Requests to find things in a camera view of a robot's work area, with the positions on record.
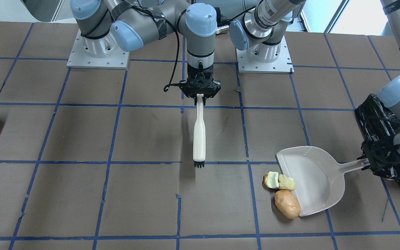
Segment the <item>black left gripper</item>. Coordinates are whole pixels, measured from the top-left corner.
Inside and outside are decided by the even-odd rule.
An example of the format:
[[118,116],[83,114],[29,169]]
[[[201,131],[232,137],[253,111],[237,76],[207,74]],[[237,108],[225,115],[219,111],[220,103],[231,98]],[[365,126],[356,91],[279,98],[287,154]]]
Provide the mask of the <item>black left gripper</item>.
[[364,139],[361,149],[373,174],[388,179],[400,179],[400,133],[365,133]]

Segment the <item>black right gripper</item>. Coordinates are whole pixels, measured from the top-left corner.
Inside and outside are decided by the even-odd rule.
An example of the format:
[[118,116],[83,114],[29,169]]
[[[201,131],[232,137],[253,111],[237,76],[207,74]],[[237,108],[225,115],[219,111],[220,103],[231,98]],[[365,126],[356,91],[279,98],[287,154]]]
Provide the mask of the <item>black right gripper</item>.
[[188,77],[180,82],[180,90],[188,98],[194,99],[197,104],[197,95],[203,95],[203,104],[206,104],[207,98],[214,96],[221,90],[221,82],[213,79],[213,66],[200,70],[192,66],[187,67]]

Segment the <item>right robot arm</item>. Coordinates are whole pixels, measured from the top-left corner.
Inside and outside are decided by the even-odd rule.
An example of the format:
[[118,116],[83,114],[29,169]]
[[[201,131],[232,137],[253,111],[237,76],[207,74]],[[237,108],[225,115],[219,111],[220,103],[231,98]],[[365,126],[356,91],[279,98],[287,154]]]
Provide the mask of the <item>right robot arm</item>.
[[161,0],[158,5],[143,8],[138,0],[71,0],[70,8],[78,27],[68,67],[97,68],[94,59],[109,63],[116,51],[129,53],[175,33],[187,40],[187,79],[169,82],[198,107],[213,98],[221,83],[213,79],[217,12],[205,3],[185,0]]

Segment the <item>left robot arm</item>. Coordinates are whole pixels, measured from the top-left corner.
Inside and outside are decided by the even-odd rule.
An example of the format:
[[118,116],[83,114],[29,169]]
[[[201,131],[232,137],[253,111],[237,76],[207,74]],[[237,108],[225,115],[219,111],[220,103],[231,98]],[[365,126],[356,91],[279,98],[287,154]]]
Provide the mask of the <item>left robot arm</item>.
[[340,163],[362,154],[355,108],[395,76],[391,36],[285,33],[294,73],[243,73],[237,80],[245,158],[273,162],[281,149],[315,146]]

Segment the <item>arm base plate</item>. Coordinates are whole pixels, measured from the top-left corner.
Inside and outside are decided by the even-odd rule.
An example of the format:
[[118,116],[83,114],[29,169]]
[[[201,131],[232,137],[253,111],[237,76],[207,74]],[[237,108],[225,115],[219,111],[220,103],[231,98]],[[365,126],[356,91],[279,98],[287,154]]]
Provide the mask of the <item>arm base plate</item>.
[[277,45],[258,44],[248,50],[235,49],[235,55],[240,73],[292,74],[295,71],[284,36]]
[[128,62],[129,52],[124,52],[118,46],[111,33],[103,38],[92,40],[83,37],[78,30],[67,67],[126,70]]

